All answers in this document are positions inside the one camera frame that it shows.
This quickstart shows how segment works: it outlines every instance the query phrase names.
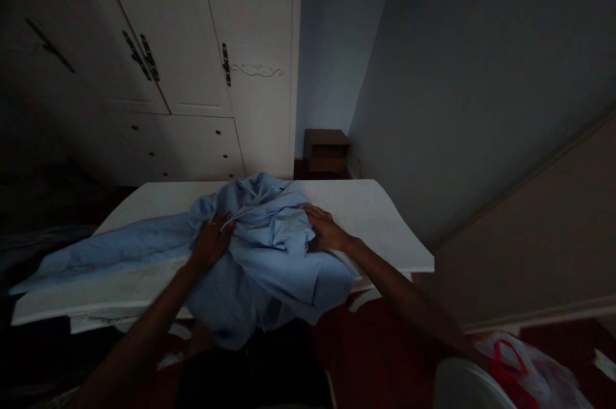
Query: plastic bag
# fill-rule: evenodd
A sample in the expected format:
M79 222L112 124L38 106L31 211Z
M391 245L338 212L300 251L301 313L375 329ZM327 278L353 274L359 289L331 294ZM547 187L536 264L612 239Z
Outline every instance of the plastic bag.
M501 332L474 345L519 408L592 409L573 372L537 348Z

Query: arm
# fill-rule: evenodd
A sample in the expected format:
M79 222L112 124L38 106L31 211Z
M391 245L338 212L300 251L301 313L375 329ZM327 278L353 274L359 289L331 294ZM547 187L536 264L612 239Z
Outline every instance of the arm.
M69 408L107 407L129 392L135 377L151 365L152 354L167 335L193 284L225 252L235 228L235 222L231 222L220 232L226 220L226 216L219 215L202 230L186 265L177 271L143 316L94 369L71 398Z
M319 244L324 248L340 250L351 257L408 326L485 368L481 355L454 321L439 307L431 304L411 281L370 250L361 239L343 231L334 223L330 213L313 206L302 208L316 229Z

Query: white plastic bag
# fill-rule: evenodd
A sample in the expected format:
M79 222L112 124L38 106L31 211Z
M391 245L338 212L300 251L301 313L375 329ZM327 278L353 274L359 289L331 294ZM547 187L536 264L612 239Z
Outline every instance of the white plastic bag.
M497 372L514 378L528 392L535 400L529 407L592 409L579 391L573 372L537 348L503 332L496 332L474 345L480 353L490 358L492 365L498 368Z

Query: hand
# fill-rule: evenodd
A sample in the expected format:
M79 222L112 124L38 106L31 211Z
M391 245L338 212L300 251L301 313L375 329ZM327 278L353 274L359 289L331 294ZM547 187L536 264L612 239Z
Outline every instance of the hand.
M224 215L219 213L211 223L201 230L188 261L188 265L191 265L200 274L214 266L216 261L220 260L220 257L225 253L231 234L235 229L235 221L232 221L220 232L220 228L228 219L228 213Z
M308 221L314 228L318 243L323 248L347 252L348 246L355 239L334 223L332 214L312 205L300 205L308 215Z

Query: light blue wall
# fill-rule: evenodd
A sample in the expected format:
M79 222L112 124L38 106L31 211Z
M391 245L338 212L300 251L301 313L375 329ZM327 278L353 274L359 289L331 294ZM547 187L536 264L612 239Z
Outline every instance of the light blue wall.
M348 132L385 0L302 0L295 156L306 128Z
M615 4L387 0L352 170L438 241L616 100Z

